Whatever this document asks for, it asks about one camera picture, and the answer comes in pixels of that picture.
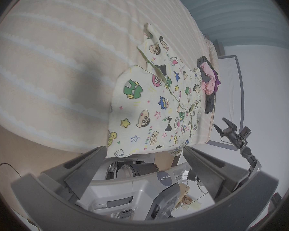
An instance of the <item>teal curtain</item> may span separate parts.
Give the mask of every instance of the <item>teal curtain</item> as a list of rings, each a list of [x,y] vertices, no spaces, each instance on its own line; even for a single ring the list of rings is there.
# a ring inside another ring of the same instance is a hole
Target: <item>teal curtain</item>
[[[289,23],[273,0],[181,0],[203,34],[224,46],[289,49]]]

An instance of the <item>green cartoon character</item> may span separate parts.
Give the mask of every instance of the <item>green cartoon character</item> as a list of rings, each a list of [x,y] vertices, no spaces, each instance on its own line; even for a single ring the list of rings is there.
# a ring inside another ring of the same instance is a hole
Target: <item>green cartoon character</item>
[[[165,87],[168,89],[168,87],[170,87],[171,84],[172,84],[172,80],[171,80],[170,77],[167,75],[167,80],[166,80],[166,85],[165,85]]]
[[[185,117],[185,113],[180,111],[179,117],[180,117],[180,121],[183,121]]]
[[[186,95],[188,95],[189,94],[189,87],[186,87],[184,92],[185,92]]]
[[[140,98],[141,92],[143,91],[142,87],[139,85],[138,82],[134,82],[131,79],[126,82],[123,93],[127,95],[128,98]]]

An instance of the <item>wall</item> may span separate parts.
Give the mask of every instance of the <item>wall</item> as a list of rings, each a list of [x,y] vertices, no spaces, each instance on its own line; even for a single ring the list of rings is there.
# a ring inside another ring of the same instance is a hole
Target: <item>wall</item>
[[[262,164],[262,170],[279,180],[276,191],[284,196],[289,188],[289,50],[274,46],[240,45],[225,47],[225,52],[227,56],[238,57],[242,73],[244,125],[252,131],[248,146]],[[248,168],[238,152],[206,145],[197,145],[196,148]],[[197,193],[197,186],[189,192],[201,196]],[[212,199],[208,196],[199,202],[202,203],[201,208],[212,205]],[[267,208],[258,220],[266,213]]]
[[[289,23],[273,0],[180,0],[203,34],[224,46],[289,49]]]

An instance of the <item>beige bedding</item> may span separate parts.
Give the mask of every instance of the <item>beige bedding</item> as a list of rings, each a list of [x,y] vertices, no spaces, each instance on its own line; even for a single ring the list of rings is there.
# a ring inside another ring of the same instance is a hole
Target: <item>beige bedding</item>
[[[179,0],[18,2],[0,25],[0,124],[65,151],[106,144],[117,77],[146,66],[136,48],[146,22],[188,66],[206,56],[218,72],[212,43]],[[208,141],[212,121],[203,113],[196,143]]]

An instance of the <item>yellow star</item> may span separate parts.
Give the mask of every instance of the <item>yellow star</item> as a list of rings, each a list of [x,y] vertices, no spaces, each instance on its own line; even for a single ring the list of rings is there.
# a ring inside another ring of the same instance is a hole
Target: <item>yellow star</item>
[[[130,125],[130,124],[131,123],[128,121],[127,118],[125,120],[121,120],[121,127],[127,128],[127,126]]]

